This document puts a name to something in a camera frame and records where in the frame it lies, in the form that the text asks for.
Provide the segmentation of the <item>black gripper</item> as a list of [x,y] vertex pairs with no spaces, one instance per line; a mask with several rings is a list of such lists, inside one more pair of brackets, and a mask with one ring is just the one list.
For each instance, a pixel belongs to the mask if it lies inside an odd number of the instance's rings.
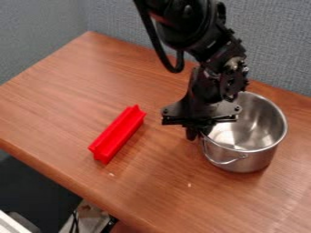
[[194,141],[201,133],[206,137],[215,125],[235,122],[244,107],[237,103],[238,95],[218,103],[206,104],[191,92],[174,104],[162,108],[162,124],[186,127],[186,138]]

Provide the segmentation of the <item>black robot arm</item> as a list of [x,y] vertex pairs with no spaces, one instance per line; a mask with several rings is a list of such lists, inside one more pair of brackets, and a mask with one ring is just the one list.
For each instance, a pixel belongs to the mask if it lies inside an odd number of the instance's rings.
[[183,71],[186,55],[198,61],[183,98],[162,109],[162,123],[183,126],[195,140],[215,125],[237,121],[242,108],[234,102],[250,83],[246,48],[226,27],[219,0],[133,1],[167,70]]

